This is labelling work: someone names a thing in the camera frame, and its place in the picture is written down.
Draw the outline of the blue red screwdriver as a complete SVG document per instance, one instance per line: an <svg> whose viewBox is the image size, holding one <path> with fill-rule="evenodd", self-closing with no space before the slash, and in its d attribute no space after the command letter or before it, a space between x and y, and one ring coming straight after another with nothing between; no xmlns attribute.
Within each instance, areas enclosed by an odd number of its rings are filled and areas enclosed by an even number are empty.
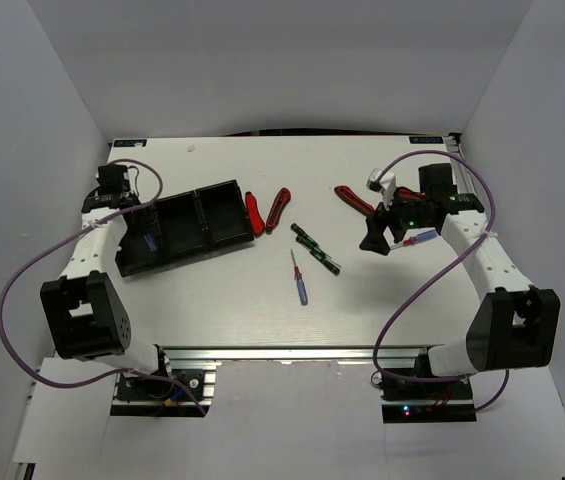
<svg viewBox="0 0 565 480"><path fill-rule="evenodd" d="M303 280L303 277L302 277L302 273L301 273L299 266L297 264L293 250L290 250L290 255L291 255L291 261L292 261L292 264L293 264L294 280L295 280L296 288L297 288L297 291L298 291L298 297L299 297L300 305L301 306L307 306L308 303L309 303L308 293L307 293L306 286L305 286L305 283L304 283L304 280Z"/></svg>
<svg viewBox="0 0 565 480"><path fill-rule="evenodd" d="M415 245L419 245L421 243L433 240L435 238L438 237L438 233L436 230L429 230L429 231L424 231L421 233L418 233L414 236L411 236L409 238L406 238L398 243L395 243L391 246L391 249L400 249L400 248L406 248L406 247L411 247L411 246L415 246Z"/></svg>

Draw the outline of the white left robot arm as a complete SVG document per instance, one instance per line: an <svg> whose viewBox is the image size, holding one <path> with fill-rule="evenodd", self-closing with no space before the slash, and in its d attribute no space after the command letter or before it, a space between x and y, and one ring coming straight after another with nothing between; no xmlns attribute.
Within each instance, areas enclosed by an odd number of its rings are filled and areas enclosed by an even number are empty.
<svg viewBox="0 0 565 480"><path fill-rule="evenodd" d="M132 189L131 167L148 168L131 159L98 168L98 185L83 202L81 230L69 262L58 279L42 285L40 297L61 358L98 361L139 376L142 391L161 399L173 387L169 361L160 346L133 336L130 316L110 276L126 234L137 234L147 249L157 246L152 207L159 196L140 200Z"/></svg>

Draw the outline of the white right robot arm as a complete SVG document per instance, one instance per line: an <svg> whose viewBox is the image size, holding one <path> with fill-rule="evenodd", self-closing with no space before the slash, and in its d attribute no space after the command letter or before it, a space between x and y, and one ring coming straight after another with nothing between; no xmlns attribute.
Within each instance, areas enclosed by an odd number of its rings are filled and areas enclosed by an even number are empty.
<svg viewBox="0 0 565 480"><path fill-rule="evenodd" d="M480 306L462 339L418 355L415 390L434 399L450 381L479 372L547 366L561 307L556 292L536 287L514 265L479 198L459 192L450 164L420 168L419 182L420 189L412 191L397 186L392 173L372 172L367 187L382 201L366 220L360 248L388 255L387 233L400 243L412 229L433 229L457 254Z"/></svg>

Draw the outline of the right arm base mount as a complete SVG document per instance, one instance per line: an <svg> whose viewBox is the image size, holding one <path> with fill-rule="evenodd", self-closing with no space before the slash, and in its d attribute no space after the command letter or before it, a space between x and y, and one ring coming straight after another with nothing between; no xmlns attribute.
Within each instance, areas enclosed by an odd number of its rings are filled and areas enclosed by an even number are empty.
<svg viewBox="0 0 565 480"><path fill-rule="evenodd" d="M475 422L477 414L468 381L422 384L390 379L375 371L371 386L381 394L384 424Z"/></svg>

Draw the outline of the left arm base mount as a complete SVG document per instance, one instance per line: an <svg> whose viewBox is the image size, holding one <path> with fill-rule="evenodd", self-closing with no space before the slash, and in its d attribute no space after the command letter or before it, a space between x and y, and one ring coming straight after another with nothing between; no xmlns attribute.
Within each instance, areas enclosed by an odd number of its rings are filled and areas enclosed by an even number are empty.
<svg viewBox="0 0 565 480"><path fill-rule="evenodd" d="M211 395L215 373L204 369L175 369L173 377L184 385L191 395L202 402ZM114 398L123 403L158 402L170 400L172 404L192 404L189 395L173 383L161 380L148 380L140 377L123 377L118 381Z"/></svg>

